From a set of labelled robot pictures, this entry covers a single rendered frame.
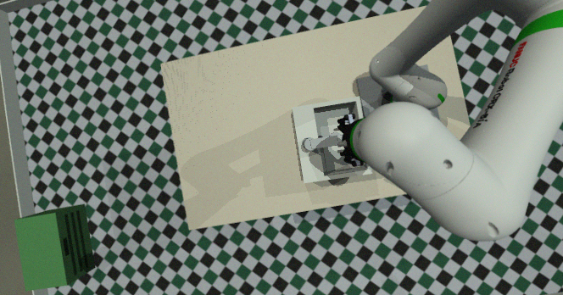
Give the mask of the grey mixer tap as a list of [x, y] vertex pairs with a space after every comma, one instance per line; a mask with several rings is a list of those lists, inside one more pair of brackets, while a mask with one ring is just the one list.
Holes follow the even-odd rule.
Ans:
[[325, 148], [336, 146], [338, 142], [342, 141], [343, 135], [327, 136], [322, 138], [306, 137], [302, 141], [303, 148], [306, 150], [315, 150], [316, 148]]

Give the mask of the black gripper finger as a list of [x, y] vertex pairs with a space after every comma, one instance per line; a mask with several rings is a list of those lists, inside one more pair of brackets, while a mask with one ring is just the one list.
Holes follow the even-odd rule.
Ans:
[[344, 162], [353, 165], [353, 167], [364, 165], [363, 162], [352, 158], [345, 149], [337, 150], [337, 152], [340, 153], [340, 156], [345, 156]]
[[[354, 122], [354, 119], [355, 119], [355, 114], [345, 114], [343, 118], [337, 120], [339, 126], [333, 130], [341, 131], [342, 133], [344, 133], [345, 130], [348, 128], [348, 125]], [[348, 124], [345, 125], [345, 123]]]

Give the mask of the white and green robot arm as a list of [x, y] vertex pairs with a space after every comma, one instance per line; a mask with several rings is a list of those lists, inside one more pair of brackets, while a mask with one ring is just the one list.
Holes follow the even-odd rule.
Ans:
[[[447, 97], [446, 84], [415, 63], [490, 10], [521, 31], [459, 140], [430, 111]], [[382, 106], [351, 123], [337, 146], [458, 237], [491, 242], [514, 233], [563, 122], [563, 0], [431, 0], [369, 72], [387, 90]]]

